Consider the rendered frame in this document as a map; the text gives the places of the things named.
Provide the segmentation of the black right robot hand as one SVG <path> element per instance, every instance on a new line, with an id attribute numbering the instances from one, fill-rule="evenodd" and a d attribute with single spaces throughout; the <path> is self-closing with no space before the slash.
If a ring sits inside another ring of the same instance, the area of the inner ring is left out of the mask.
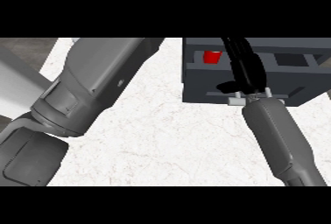
<path id="1" fill-rule="evenodd" d="M 266 71 L 258 55 L 245 38 L 221 38 L 230 59 L 233 80 L 217 85 L 224 93 L 257 94 L 266 88 Z"/>

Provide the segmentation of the dark grey drawer front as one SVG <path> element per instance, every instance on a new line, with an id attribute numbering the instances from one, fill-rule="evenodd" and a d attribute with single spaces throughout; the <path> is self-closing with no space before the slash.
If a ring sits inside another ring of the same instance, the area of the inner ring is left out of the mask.
<path id="1" fill-rule="evenodd" d="M 263 66 L 267 87 L 273 97 L 283 100 L 286 107 L 298 107 L 331 89 L 331 67 Z M 223 94 L 215 86 L 233 80 L 227 66 L 187 65 L 183 79 L 181 101 L 226 104 L 233 94 Z"/>

